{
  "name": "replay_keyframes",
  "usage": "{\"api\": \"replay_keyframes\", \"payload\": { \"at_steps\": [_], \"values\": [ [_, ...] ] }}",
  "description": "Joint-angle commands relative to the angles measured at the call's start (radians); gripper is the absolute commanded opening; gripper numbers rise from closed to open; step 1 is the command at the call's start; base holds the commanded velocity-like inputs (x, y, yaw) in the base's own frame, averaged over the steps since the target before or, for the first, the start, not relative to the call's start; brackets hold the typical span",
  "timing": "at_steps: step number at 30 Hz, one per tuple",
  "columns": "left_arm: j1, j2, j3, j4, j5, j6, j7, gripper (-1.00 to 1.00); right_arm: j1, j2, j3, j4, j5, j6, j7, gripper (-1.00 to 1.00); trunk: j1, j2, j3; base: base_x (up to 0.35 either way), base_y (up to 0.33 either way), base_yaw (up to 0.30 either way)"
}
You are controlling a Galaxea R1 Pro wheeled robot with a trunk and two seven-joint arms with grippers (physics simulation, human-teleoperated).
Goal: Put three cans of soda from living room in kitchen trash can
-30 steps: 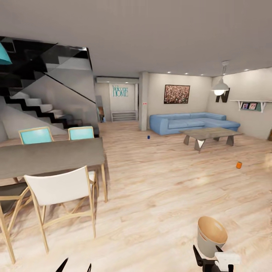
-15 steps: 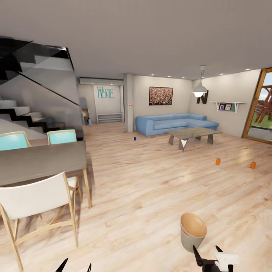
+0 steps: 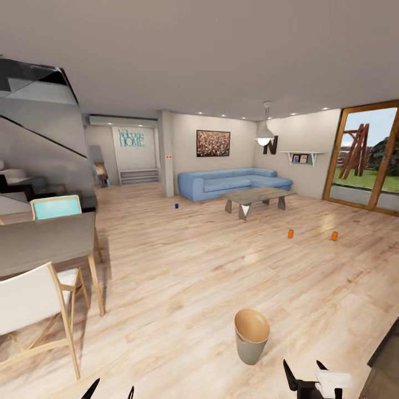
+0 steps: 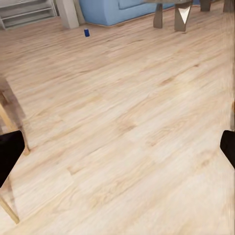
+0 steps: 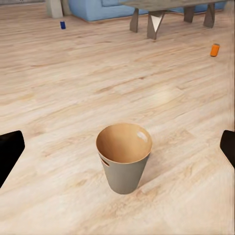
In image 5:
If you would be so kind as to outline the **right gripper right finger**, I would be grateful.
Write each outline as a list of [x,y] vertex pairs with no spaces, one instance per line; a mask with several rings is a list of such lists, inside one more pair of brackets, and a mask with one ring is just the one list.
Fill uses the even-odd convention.
[[220,148],[235,169],[235,132],[228,130],[223,132]]

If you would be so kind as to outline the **trash can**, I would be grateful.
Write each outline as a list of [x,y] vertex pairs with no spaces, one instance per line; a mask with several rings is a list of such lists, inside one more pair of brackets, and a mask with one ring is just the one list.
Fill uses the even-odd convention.
[[[137,131],[146,135],[147,142],[137,135]],[[96,148],[114,192],[126,195],[135,191],[152,147],[150,133],[133,123],[115,123],[97,135]]]

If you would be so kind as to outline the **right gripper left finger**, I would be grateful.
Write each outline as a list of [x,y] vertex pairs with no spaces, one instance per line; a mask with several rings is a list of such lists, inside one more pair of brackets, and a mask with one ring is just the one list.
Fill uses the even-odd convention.
[[20,130],[0,136],[0,188],[25,149]]

